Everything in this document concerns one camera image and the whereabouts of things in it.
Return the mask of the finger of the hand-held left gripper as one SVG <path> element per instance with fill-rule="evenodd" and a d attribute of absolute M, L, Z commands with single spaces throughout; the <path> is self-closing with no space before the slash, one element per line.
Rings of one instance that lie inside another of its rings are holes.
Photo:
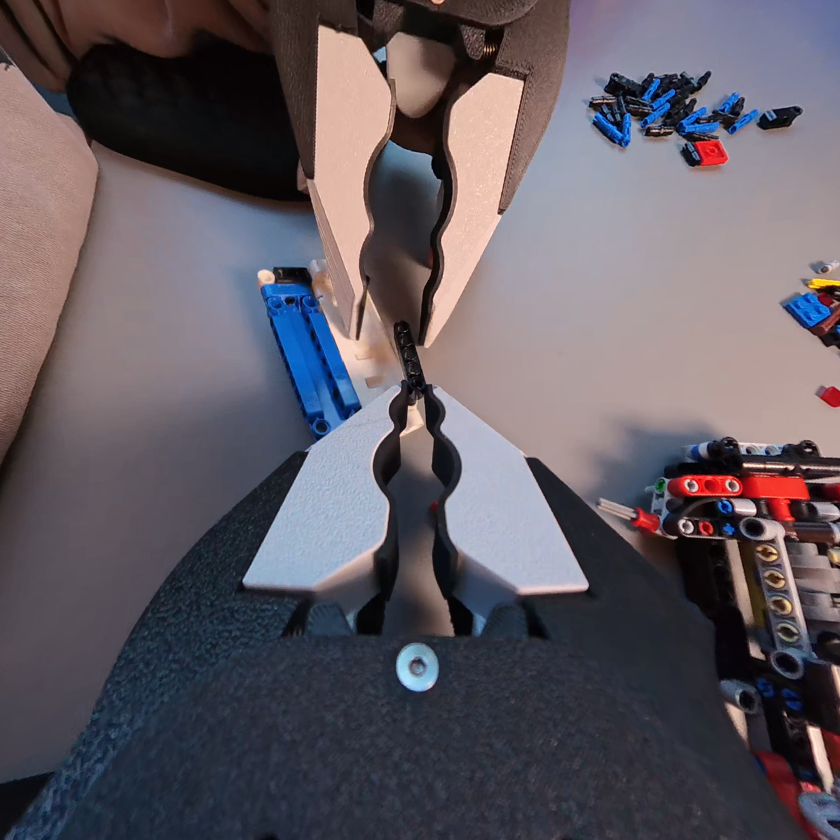
<path fill-rule="evenodd" d="M 371 168 L 389 140 L 395 94 L 361 38 L 318 27 L 314 170 L 308 189 L 332 288 L 352 340 L 366 285 L 362 255 L 373 227 Z"/>
<path fill-rule="evenodd" d="M 518 121 L 523 80 L 488 73 L 463 87 L 444 120 L 444 200 L 423 293 L 419 342 L 430 347 L 493 235 Z"/>

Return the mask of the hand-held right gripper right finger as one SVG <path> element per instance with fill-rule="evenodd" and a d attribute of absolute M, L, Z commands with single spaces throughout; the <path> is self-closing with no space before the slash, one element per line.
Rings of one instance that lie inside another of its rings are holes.
<path fill-rule="evenodd" d="M 589 582 L 526 456 L 434 385 L 425 392 L 437 501 L 438 586 L 487 620 L 501 603 L 585 592 Z"/>

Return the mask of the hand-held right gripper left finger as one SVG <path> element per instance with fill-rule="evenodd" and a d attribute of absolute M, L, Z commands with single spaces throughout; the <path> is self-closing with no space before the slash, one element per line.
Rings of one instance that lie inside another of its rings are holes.
<path fill-rule="evenodd" d="M 402 430 L 398 385 L 312 446 L 244 588 L 336 602 L 347 613 L 388 600 L 398 569 L 388 485 L 401 466 Z"/>

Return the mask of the pile of blue black lego pins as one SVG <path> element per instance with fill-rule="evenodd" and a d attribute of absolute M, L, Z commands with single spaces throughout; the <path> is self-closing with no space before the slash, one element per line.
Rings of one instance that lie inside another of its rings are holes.
<path fill-rule="evenodd" d="M 637 80 L 612 73 L 603 92 L 587 102 L 591 124 L 615 146 L 646 138 L 679 142 L 679 154 L 689 167 L 718 168 L 728 163 L 724 141 L 751 126 L 764 132 L 789 129 L 803 114 L 798 105 L 748 109 L 745 96 L 734 91 L 707 107 L 699 102 L 711 72 L 649 73 Z"/>

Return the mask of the blue and white lego panel assembly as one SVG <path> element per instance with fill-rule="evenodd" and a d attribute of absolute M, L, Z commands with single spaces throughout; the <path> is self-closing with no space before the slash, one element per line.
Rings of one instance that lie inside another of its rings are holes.
<path fill-rule="evenodd" d="M 358 339 L 344 329 L 325 259 L 307 266 L 311 286 L 277 284 L 273 269 L 257 279 L 271 330 L 302 415 L 321 439 L 378 396 L 403 382 L 393 329 L 371 298 Z M 410 406 L 403 434 L 423 424 Z"/>

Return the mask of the long black lego beam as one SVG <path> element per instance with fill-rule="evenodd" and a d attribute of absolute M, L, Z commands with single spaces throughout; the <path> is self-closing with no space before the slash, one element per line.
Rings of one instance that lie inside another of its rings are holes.
<path fill-rule="evenodd" d="M 425 396 L 427 384 L 408 322 L 394 323 L 393 338 L 397 357 L 402 366 L 402 380 L 408 389 L 408 404 L 414 406 L 419 398 Z"/>

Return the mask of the person's left forearm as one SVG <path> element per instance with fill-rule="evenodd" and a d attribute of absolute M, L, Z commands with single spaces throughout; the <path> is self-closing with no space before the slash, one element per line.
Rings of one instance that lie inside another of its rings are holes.
<path fill-rule="evenodd" d="M 66 34 L 58 2 L 1 2 L 3 51 L 29 81 L 49 91 L 65 91 L 77 63 Z"/>

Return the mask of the partly built lego car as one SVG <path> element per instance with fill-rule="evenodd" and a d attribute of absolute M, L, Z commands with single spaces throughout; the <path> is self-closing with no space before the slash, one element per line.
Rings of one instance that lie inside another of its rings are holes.
<path fill-rule="evenodd" d="M 715 629 L 727 711 L 809 838 L 838 838 L 839 460 L 811 440 L 684 448 L 648 509 L 598 508 L 675 545 Z"/>

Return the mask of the pile of mixed lego pieces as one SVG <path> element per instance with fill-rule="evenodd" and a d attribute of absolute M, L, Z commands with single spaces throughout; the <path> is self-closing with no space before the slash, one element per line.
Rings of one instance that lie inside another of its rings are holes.
<path fill-rule="evenodd" d="M 796 293 L 780 302 L 805 331 L 828 348 L 839 348 L 839 260 L 810 264 L 812 275 L 801 278 Z"/>

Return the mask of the person's left hand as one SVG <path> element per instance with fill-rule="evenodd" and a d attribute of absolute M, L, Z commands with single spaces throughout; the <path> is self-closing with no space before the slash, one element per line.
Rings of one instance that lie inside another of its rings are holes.
<path fill-rule="evenodd" d="M 61 2 L 68 44 L 121 42 L 159 57 L 186 55 L 199 35 L 270 52 L 268 3 L 260 1 Z"/>

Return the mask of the black padded wrist rest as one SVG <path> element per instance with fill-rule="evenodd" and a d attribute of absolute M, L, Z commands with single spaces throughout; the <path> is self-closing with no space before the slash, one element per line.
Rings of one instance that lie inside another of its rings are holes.
<path fill-rule="evenodd" d="M 219 39 L 178 58 L 97 45 L 66 94 L 85 133 L 112 151 L 249 196 L 308 200 L 268 55 Z"/>

